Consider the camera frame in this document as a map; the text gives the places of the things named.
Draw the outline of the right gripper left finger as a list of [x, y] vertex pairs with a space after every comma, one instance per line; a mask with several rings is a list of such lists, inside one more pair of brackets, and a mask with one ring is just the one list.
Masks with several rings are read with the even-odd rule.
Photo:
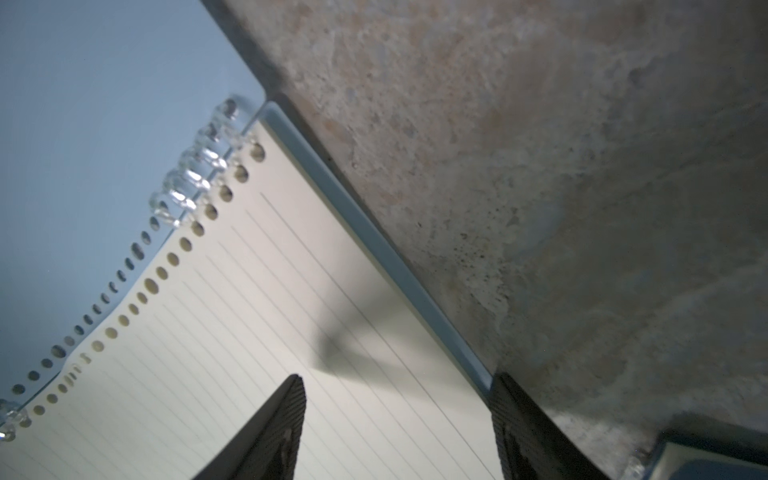
[[306, 404], [303, 379], [288, 376], [195, 479], [292, 480]]

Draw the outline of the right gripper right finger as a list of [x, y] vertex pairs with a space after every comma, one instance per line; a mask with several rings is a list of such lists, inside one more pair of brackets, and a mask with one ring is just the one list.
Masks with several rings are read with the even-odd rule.
[[509, 374], [493, 376], [488, 406], [504, 478], [606, 477]]

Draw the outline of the dark blue spiral notebook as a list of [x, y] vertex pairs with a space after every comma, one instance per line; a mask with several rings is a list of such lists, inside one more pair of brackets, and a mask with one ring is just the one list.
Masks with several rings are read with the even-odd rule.
[[697, 415], [683, 415], [631, 457], [623, 479], [765, 479], [767, 434]]

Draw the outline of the light blue spiral notebook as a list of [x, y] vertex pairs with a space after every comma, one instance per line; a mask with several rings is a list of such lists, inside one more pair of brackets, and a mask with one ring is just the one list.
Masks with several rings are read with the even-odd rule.
[[199, 1], [1, 5], [1, 475], [498, 479], [488, 371]]

